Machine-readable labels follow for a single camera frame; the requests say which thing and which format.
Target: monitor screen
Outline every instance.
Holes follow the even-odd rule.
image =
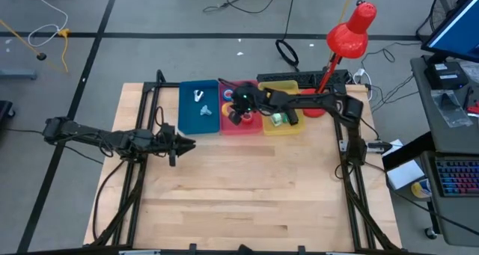
[[[433,32],[423,49],[479,62],[479,0],[464,0]]]

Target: red lamp shade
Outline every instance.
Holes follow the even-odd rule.
[[[350,20],[333,28],[326,37],[329,48],[344,58],[360,58],[367,47],[367,28],[376,17],[374,4],[356,7]]]

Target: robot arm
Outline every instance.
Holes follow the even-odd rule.
[[[295,109],[324,109],[347,128],[348,142],[345,142],[344,149],[341,148],[346,160],[354,165],[364,164],[367,146],[359,134],[363,103],[351,96],[339,93],[291,95],[269,88],[259,90],[252,83],[245,83],[234,90],[231,98],[233,111],[229,119],[236,125],[240,124],[241,116],[249,111],[260,111],[265,115],[284,112],[290,124],[296,125],[298,117]]]
[[[127,162],[140,162],[145,154],[169,154],[170,166],[175,166],[175,157],[195,148],[195,141],[175,134],[174,126],[163,123],[155,135],[147,129],[108,132],[80,125],[66,117],[46,120],[43,137],[49,144],[78,141],[100,148],[108,157],[116,152]]]

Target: red desk lamp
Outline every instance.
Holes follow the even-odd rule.
[[[374,4],[362,2],[353,12],[350,20],[334,27],[326,37],[329,48],[333,51],[326,74],[316,89],[304,90],[303,94],[322,93],[326,82],[335,71],[342,58],[360,58],[367,48],[367,29],[376,17]],[[321,109],[305,109],[307,117],[320,117],[325,111]]]

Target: wooden table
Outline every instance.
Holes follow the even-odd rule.
[[[142,85],[123,86],[113,130],[135,127]],[[373,125],[366,88],[350,85],[347,91],[364,102],[363,118]],[[177,125],[178,89],[159,93],[165,122]],[[333,125],[325,115],[306,118],[306,130],[299,135],[189,135],[197,147],[175,168],[168,159],[150,156],[134,248],[188,249],[196,243],[200,250],[236,250],[244,244],[256,251],[297,251],[298,245],[307,251],[353,251],[344,186],[334,176],[340,161]],[[375,139],[363,123],[361,133],[367,141]],[[366,161],[382,166],[377,154],[368,154]],[[100,182],[118,163],[117,157],[105,159]],[[118,209],[125,171],[126,165],[101,194],[98,232]],[[362,172],[371,215],[400,246],[384,173],[367,166]],[[120,242],[126,241],[126,232],[123,226]],[[85,243],[92,241],[90,220]]]

